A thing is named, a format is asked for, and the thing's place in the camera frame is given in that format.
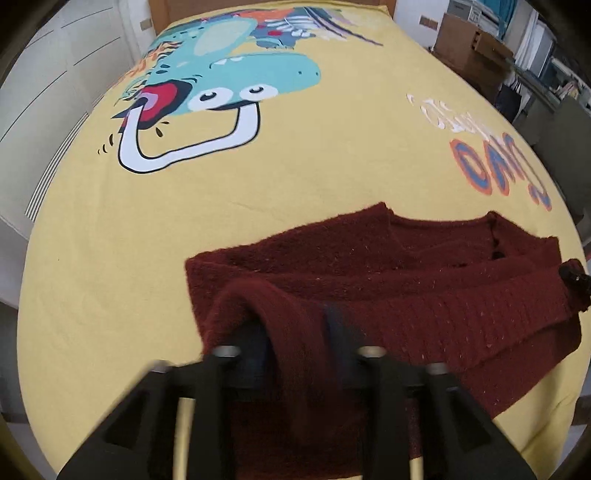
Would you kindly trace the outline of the yellow dino print bedspread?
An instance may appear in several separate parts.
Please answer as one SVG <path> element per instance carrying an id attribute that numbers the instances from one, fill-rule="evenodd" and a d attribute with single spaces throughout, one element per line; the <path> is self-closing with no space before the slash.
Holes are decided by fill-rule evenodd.
<path id="1" fill-rule="evenodd" d="M 495 212 L 585 257 L 555 184 L 495 109 L 394 24 L 341 2 L 210 11 L 166 28 L 102 97 L 34 224 L 18 367 L 58 474 L 158 362 L 270 344 L 253 321 L 204 351 L 185 263 L 385 204 L 419 221 Z M 554 473 L 590 357 L 579 347 L 490 415 L 533 470 Z"/>

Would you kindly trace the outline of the dark red knitted sweater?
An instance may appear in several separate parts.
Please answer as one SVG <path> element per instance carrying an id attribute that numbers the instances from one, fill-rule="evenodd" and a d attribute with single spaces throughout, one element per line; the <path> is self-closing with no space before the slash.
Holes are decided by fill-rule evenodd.
<path id="1" fill-rule="evenodd" d="M 382 203 L 189 258 L 204 351 L 253 321 L 266 329 L 279 367 L 270 393 L 235 404 L 238 477 L 360 473 L 365 416 L 339 380 L 325 307 L 400 361 L 447 364 L 495 416 L 580 345 L 582 312 L 562 264 L 581 265 L 562 259 L 556 238 L 495 212 L 419 221 Z"/>

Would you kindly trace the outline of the white storage box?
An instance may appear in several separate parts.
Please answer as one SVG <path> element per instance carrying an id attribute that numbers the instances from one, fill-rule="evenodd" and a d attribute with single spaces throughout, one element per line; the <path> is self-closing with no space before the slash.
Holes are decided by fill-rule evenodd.
<path id="1" fill-rule="evenodd" d="M 473 0 L 450 0 L 447 13 L 463 20 L 478 24 L 486 6 Z"/>

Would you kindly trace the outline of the grey green upholstered chair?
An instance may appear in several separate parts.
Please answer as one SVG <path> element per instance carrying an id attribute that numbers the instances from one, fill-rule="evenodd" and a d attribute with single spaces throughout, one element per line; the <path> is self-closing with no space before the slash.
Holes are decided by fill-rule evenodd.
<path id="1" fill-rule="evenodd" d="M 590 115 L 566 97 L 533 147 L 576 218 L 590 207 Z"/>

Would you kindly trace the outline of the white wardrobe doors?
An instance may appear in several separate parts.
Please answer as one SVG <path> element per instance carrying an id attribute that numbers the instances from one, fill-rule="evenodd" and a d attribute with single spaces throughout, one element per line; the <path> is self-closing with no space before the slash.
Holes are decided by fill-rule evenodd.
<path id="1" fill-rule="evenodd" d="M 1 86 L 1 218 L 28 238 L 65 152 L 155 37 L 145 1 L 67 2 Z"/>

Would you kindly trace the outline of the brown cardboard box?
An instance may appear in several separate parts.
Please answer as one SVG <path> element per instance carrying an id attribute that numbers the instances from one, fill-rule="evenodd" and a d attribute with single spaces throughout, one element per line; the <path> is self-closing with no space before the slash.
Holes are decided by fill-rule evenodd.
<path id="1" fill-rule="evenodd" d="M 433 55 L 490 103 L 511 72 L 513 52 L 477 25 L 446 13 Z"/>

